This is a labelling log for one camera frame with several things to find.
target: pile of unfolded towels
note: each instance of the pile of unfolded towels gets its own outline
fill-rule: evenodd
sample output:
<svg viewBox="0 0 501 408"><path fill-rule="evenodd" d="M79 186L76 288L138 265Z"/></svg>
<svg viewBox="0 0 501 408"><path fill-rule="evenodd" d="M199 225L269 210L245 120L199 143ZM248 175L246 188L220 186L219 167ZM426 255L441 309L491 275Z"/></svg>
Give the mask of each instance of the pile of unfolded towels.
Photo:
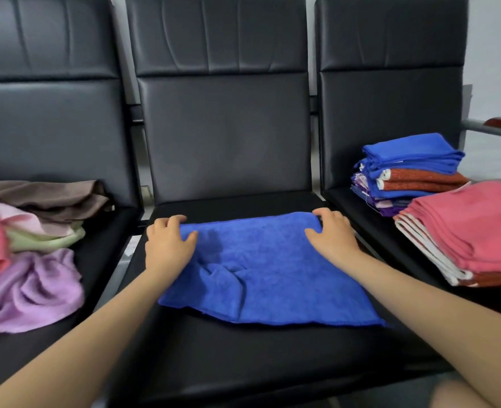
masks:
<svg viewBox="0 0 501 408"><path fill-rule="evenodd" d="M415 197L469 182L457 171L464 152L454 150L439 133L369 144L363 152L351 189L382 216L395 216Z"/></svg>
<svg viewBox="0 0 501 408"><path fill-rule="evenodd" d="M82 221L113 207L97 180L0 181L0 332L57 322L84 302L72 250Z"/></svg>
<svg viewBox="0 0 501 408"><path fill-rule="evenodd" d="M395 221L450 285L501 285L501 181L416 198Z"/></svg>

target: light green towel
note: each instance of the light green towel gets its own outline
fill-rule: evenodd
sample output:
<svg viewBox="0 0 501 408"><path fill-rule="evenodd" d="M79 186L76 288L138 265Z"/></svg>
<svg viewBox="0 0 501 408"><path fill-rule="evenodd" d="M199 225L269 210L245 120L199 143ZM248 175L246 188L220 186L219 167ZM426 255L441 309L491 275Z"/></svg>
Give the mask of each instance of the light green towel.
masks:
<svg viewBox="0 0 501 408"><path fill-rule="evenodd" d="M63 238L55 238L52 236L37 235L15 229L13 227L5 227L7 238L9 238L11 252L22 251L39 251L43 253L54 252L63 247L70 247L77 240L81 240L85 231L82 226L75 227L75 233Z"/></svg>

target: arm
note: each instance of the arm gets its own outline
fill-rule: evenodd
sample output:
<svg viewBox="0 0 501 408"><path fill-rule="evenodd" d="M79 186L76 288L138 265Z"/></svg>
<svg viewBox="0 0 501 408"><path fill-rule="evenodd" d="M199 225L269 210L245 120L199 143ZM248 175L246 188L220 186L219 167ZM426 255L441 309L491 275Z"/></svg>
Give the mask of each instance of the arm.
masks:
<svg viewBox="0 0 501 408"><path fill-rule="evenodd" d="M146 270L101 309L0 385L0 408L86 407L152 305L194 253L179 221L157 219L146 229Z"/></svg>
<svg viewBox="0 0 501 408"><path fill-rule="evenodd" d="M403 274L363 253L349 220L317 209L311 244L439 352L486 400L501 408L501 314Z"/></svg>

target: black chair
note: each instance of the black chair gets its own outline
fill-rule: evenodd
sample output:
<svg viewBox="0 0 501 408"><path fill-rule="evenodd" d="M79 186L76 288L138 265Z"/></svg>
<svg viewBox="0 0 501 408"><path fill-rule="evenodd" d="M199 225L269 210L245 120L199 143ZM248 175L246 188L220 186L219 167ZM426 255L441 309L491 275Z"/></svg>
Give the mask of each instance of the black chair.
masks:
<svg viewBox="0 0 501 408"><path fill-rule="evenodd" d="M305 0L126 0L156 208L207 222L310 211ZM142 237L120 289L145 267ZM109 406L288 404L449 369L393 330L229 324L155 306Z"/></svg>
<svg viewBox="0 0 501 408"><path fill-rule="evenodd" d="M317 0L321 192L384 260L501 312L501 288L451 287L401 232L350 191L369 143L461 136L468 0Z"/></svg>
<svg viewBox="0 0 501 408"><path fill-rule="evenodd" d="M71 248L83 308L0 335L0 384L91 314L142 214L109 0L0 0L0 180L100 179L114 212Z"/></svg>

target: seat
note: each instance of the seat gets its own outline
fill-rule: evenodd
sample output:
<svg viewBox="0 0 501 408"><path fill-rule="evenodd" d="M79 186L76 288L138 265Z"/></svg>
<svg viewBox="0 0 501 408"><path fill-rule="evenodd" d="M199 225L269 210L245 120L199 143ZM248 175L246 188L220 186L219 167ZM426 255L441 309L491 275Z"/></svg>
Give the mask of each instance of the seat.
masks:
<svg viewBox="0 0 501 408"><path fill-rule="evenodd" d="M392 266L501 312L501 287L451 287L349 189L366 144L438 131L458 147L468 0L317 0L315 15L322 196Z"/></svg>
<svg viewBox="0 0 501 408"><path fill-rule="evenodd" d="M310 192L305 0L126 3L154 181L151 221L323 206ZM145 242L120 290L144 270ZM229 324L154 306L103 399L108 406L288 404L448 369L374 304L395 332Z"/></svg>
<svg viewBox="0 0 501 408"><path fill-rule="evenodd" d="M0 0L0 180L100 179L116 209L71 247L84 306L0 334L0 384L91 314L142 214L109 0Z"/></svg>

